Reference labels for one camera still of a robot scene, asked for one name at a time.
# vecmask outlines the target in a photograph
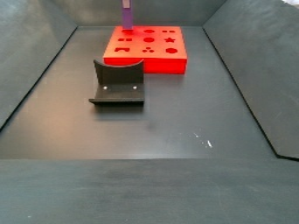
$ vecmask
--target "shaped hole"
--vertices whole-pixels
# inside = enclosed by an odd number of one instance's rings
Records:
[[[178,50],[175,48],[167,48],[166,52],[167,53],[178,53]]]
[[[155,39],[154,38],[144,38],[144,42],[147,42],[147,43],[155,42]]]
[[[130,47],[118,47],[115,52],[118,53],[119,51],[130,52]]]
[[[154,33],[154,30],[144,30],[146,33]]]

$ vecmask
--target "purple object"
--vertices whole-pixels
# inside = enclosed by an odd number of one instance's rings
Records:
[[[124,30],[134,30],[134,11],[132,0],[122,0],[123,4],[123,28]]]

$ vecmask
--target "gray floor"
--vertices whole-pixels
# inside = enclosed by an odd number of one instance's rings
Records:
[[[200,27],[183,27],[187,74],[148,74],[143,107],[95,108],[111,32],[75,32],[0,134],[0,158],[274,158]]]
[[[0,159],[0,223],[297,224],[298,163],[275,158],[202,29],[183,28],[186,76],[147,75],[144,108],[96,109],[111,32],[78,30],[0,157],[172,159]]]
[[[299,166],[282,160],[3,160],[4,224],[297,224]]]

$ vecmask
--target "dark gray surface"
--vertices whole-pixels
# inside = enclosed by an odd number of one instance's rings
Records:
[[[299,10],[230,0],[204,29],[279,155],[299,158]]]
[[[79,25],[122,24],[120,0],[52,0]],[[135,0],[135,25],[203,25],[227,0]]]
[[[0,0],[0,128],[76,25],[46,0]]]
[[[273,158],[199,27],[183,27],[186,75],[144,77],[143,107],[95,107],[94,59],[114,28],[80,28],[0,134],[0,158]]]
[[[4,224],[295,224],[299,166],[282,160],[3,160]]]

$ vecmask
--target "circular hole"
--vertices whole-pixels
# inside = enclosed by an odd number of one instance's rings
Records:
[[[167,48],[166,51],[168,53],[178,53],[178,50],[175,48]]]
[[[144,38],[144,42],[147,42],[147,43],[155,42],[155,39],[154,38]]]
[[[154,30],[144,30],[146,33],[154,33]]]

